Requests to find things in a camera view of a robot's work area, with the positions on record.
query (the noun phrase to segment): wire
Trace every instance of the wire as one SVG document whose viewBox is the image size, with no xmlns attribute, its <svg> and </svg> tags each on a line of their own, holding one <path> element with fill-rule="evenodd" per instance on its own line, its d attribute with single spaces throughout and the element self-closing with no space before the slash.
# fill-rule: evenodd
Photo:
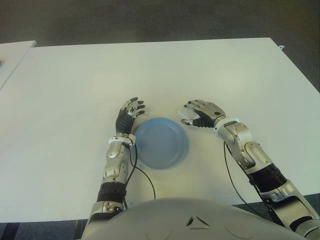
<svg viewBox="0 0 320 240">
<path fill-rule="evenodd" d="M 130 154 L 130 162 L 131 162 L 131 164 L 132 164 L 130 147 L 129 147 L 128 149 L 129 149 L 129 154 Z M 127 190 L 128 183 L 129 183 L 129 181 L 130 181 L 130 179 L 131 179 L 131 177 L 132 177 L 132 174 L 134 173 L 134 171 L 135 171 L 135 169 L 136 169 L 137 161 L 138 161 L 138 153 L 137 153 L 137 151 L 136 151 L 136 152 L 135 152 L 134 165 L 132 165 L 132 166 L 133 166 L 132 171 L 131 171 L 129 177 L 127 178 L 127 180 L 126 180 L 126 182 L 125 182 L 125 184 L 124 184 L 124 190 Z M 126 202 L 126 196 L 124 196 L 123 205 L 124 205 L 124 207 L 125 207 L 126 209 L 128 209 L 128 205 L 127 205 L 127 202 Z"/>
<path fill-rule="evenodd" d="M 136 145 L 134 145 L 134 149 L 135 149 L 135 161 L 134 161 L 134 164 L 133 164 L 133 163 L 132 163 L 132 158 L 131 158 L 131 150 L 130 150 L 130 148 L 129 148 L 130 163 L 131 163 L 131 165 L 133 166 L 133 168 L 132 168 L 132 171 L 131 171 L 129 177 L 128 177 L 127 180 L 126 180 L 125 189 L 127 188 L 128 182 L 129 182 L 132 174 L 134 173 L 135 169 L 137 169 L 137 170 L 139 170 L 141 173 L 143 173 L 143 174 L 146 176 L 146 178 L 149 180 L 149 182 L 150 182 L 150 184 L 151 184 L 151 186 L 152 186 L 152 190 L 153 190 L 153 199 L 156 199 L 155 187 L 154 187 L 154 184 L 152 183 L 150 177 L 149 177 L 142 169 L 140 169 L 139 167 L 137 167 L 138 149 L 137 149 L 137 146 L 136 146 Z M 128 205 L 127 205 L 127 202 L 126 202 L 126 198 L 124 198 L 123 204 L 124 204 L 125 208 L 128 209 Z"/>
<path fill-rule="evenodd" d="M 228 145 L 226 144 L 226 142 L 223 142 L 223 152 L 224 152 L 225 166 L 226 166 L 226 169 L 227 169 L 227 171 L 228 171 L 228 175 L 229 175 L 230 182 L 231 182 L 231 184 L 232 184 L 235 192 L 238 194 L 239 198 L 244 202 L 244 204 L 245 204 L 249 209 L 251 209 L 252 211 L 254 211 L 254 212 L 255 212 L 258 216 L 260 216 L 261 218 L 264 218 L 260 213 L 258 213 L 256 210 L 254 210 L 254 209 L 242 198 L 242 196 L 241 196 L 240 193 L 238 192 L 238 190 L 237 190 L 237 188 L 236 188 L 236 186 L 235 186 L 235 184 L 234 184 L 234 182 L 233 182 L 233 180 L 232 180 L 232 178 L 231 178 L 231 174 L 230 174 L 230 171 L 229 171 L 229 167 L 228 167 L 228 163 L 227 163 L 227 156 L 226 156 L 226 146 L 227 146 L 227 148 L 228 148 L 228 150 L 229 150 L 229 152 L 230 152 L 230 154 L 231 154 L 231 151 L 230 151 Z"/>
</svg>

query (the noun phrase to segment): robot forearm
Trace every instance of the robot forearm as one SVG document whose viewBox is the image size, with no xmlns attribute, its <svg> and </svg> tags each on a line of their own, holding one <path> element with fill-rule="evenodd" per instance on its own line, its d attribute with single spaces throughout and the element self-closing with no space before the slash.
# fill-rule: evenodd
<svg viewBox="0 0 320 240">
<path fill-rule="evenodd" d="M 229 146 L 234 160 L 250 183 L 258 188 L 260 196 L 282 225 L 307 239 L 320 239 L 319 215 L 272 163 L 243 123 L 237 118 L 226 117 L 224 111 L 212 102 L 194 100 L 184 106 L 192 109 L 200 118 L 182 119 L 181 122 L 214 128 L 214 133 Z"/>
</svg>

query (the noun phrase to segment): white table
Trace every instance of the white table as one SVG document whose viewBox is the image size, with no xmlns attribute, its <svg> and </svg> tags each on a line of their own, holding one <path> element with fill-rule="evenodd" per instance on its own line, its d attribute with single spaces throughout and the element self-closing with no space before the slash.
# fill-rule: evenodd
<svg viewBox="0 0 320 240">
<path fill-rule="evenodd" d="M 36 41 L 0 44 L 0 90 Z"/>
<path fill-rule="evenodd" d="M 320 192 L 320 95 L 270 38 L 34 47 L 0 92 L 0 222 L 88 217 L 123 102 L 139 96 L 150 118 L 177 123 L 188 100 L 216 103 L 240 118 L 302 194 Z M 182 163 L 153 170 L 158 198 L 241 204 L 226 171 L 223 142 L 186 127 Z M 231 157 L 245 200 L 260 199 Z M 132 206 L 152 199 L 136 172 Z"/>
</svg>

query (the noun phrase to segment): gray carpet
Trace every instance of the gray carpet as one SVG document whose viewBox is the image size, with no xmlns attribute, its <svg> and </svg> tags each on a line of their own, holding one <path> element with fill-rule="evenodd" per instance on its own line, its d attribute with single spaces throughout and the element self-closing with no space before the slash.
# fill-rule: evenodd
<svg viewBox="0 0 320 240">
<path fill-rule="evenodd" d="M 319 9 L 319 0 L 1 0 L 0 43 L 36 40 L 40 47 L 270 37 L 285 45 L 285 54 L 320 91 Z M 319 211 L 320 194 L 307 199 Z M 269 217 L 262 203 L 251 206 Z M 6 226 L 0 223 L 0 236 Z M 75 227 L 76 221 L 21 223 L 15 239 L 71 240 Z"/>
</svg>

